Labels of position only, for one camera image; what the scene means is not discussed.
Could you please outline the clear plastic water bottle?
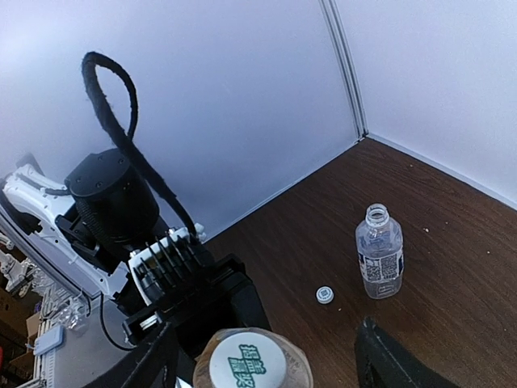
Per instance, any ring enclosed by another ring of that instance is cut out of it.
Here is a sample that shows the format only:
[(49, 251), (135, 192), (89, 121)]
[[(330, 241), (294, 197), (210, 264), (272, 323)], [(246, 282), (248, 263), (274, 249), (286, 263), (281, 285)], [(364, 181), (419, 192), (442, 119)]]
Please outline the clear plastic water bottle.
[(386, 206), (367, 207), (355, 229), (355, 243), (366, 294), (380, 300), (398, 293), (405, 269), (403, 233)]

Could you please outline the white tea bottle cap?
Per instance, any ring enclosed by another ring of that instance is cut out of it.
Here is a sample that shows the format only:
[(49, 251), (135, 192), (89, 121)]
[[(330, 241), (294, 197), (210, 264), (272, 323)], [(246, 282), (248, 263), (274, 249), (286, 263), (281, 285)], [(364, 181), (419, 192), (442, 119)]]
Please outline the white tea bottle cap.
[(223, 339), (209, 361), (209, 377), (215, 387), (281, 387), (287, 376), (287, 361), (271, 338), (239, 332)]

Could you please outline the amber tea bottle red label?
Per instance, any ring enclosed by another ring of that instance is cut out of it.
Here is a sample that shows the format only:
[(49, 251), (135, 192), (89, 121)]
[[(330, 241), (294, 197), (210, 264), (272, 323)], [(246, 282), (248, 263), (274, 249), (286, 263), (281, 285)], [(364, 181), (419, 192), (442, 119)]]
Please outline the amber tea bottle red label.
[(314, 386), (305, 353), (290, 340), (257, 327), (218, 331), (202, 351), (194, 387), (279, 388)]

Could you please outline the white water bottle cap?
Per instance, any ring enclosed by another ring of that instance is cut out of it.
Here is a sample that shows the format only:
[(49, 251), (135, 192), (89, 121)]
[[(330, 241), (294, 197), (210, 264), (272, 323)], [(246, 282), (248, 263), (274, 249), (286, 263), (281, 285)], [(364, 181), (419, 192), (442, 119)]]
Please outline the white water bottle cap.
[(327, 305), (334, 300), (334, 291), (330, 286), (324, 285), (317, 289), (316, 299), (322, 305)]

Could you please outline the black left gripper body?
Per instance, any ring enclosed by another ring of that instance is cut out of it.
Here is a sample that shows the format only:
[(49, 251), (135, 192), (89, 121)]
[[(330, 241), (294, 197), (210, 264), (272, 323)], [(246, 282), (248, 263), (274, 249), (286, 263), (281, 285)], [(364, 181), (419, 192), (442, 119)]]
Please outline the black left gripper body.
[(163, 259), (152, 259), (137, 265), (136, 276), (149, 304), (123, 323), (131, 344), (139, 344), (154, 328), (168, 322), (178, 350), (195, 359), (220, 330), (271, 329), (254, 282), (233, 254), (183, 277)]

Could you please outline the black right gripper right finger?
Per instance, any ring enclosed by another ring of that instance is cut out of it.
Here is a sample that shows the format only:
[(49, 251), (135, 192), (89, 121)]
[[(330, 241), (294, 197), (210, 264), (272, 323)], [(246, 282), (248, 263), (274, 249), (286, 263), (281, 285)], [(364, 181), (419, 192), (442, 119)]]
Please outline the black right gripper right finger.
[(367, 317), (355, 338), (360, 387), (455, 387)]

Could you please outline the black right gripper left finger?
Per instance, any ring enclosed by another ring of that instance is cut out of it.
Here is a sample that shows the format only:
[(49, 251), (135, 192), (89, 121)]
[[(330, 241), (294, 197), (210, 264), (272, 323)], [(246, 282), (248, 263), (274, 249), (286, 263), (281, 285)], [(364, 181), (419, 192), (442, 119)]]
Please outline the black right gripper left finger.
[(161, 323), (131, 352), (87, 387), (176, 387), (178, 340), (171, 323)]

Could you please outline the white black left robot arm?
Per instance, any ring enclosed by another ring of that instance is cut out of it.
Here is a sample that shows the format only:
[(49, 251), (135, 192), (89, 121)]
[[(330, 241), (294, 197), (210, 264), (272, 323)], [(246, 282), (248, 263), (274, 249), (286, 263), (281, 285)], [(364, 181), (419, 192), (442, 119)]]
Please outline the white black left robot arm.
[(2, 179), (1, 206), (116, 304), (125, 317), (122, 351), (163, 321), (193, 357), (216, 331), (270, 326), (243, 262), (215, 259), (199, 223), (170, 228), (149, 185), (116, 149), (88, 155), (64, 183), (28, 155)]

